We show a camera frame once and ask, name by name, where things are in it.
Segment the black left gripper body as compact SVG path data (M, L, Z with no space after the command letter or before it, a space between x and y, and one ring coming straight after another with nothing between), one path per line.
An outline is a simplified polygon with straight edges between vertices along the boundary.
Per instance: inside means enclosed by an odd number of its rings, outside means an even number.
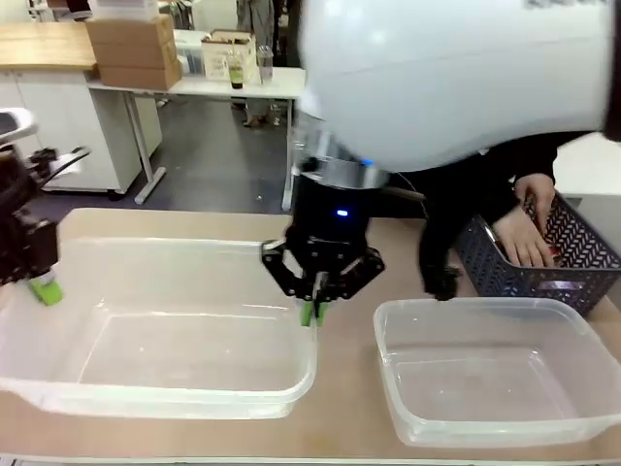
M39 192L38 180L24 165L16 147L2 147L2 285L41 277L58 261L57 224L26 209Z

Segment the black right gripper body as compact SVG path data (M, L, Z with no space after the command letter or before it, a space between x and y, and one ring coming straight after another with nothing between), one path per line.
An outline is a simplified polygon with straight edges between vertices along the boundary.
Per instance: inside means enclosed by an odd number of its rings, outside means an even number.
M289 251L307 274L343 271L368 243L369 189L348 189L300 175L294 184Z

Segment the person's right hand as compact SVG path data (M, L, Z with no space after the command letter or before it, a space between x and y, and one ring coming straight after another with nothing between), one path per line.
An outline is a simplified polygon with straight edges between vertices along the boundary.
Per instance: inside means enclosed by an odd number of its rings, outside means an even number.
M514 208L494 222L492 230L505 249L511 264L523 267L554 265L549 246L520 207Z

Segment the person's left hand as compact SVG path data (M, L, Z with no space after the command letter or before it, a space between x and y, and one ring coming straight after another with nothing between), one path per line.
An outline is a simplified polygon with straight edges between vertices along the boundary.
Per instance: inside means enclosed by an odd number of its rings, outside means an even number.
M530 174L519 178L514 190L521 204L533 199L539 232L544 234L556 194L553 179L545 174Z

